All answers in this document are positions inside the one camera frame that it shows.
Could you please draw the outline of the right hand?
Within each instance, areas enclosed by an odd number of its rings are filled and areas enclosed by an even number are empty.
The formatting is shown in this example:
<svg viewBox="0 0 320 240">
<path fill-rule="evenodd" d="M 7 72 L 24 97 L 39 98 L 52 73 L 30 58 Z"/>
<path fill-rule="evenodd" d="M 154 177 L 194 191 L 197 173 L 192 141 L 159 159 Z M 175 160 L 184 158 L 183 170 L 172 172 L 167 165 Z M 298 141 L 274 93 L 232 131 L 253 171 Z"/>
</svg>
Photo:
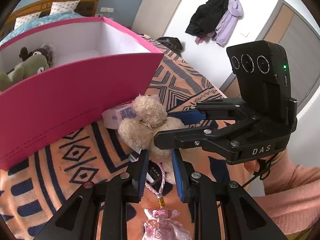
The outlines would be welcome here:
<svg viewBox="0 0 320 240">
<path fill-rule="evenodd" d="M 244 163 L 244 167 L 249 173 L 254 173 L 259 171 L 260 164 L 258 163 L 257 160 L 252 160 Z"/>
</svg>

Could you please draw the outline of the pink sweater right forearm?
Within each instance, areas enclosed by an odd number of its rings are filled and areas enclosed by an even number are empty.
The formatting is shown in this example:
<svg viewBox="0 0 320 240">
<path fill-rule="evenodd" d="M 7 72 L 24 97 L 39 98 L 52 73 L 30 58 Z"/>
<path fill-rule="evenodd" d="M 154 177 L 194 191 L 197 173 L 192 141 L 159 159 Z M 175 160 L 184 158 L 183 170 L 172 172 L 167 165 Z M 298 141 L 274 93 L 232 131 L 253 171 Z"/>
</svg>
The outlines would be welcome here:
<svg viewBox="0 0 320 240">
<path fill-rule="evenodd" d="M 319 167 L 295 165 L 286 151 L 263 180 L 265 195 L 254 200 L 285 235 L 311 228 L 319 219 Z"/>
</svg>

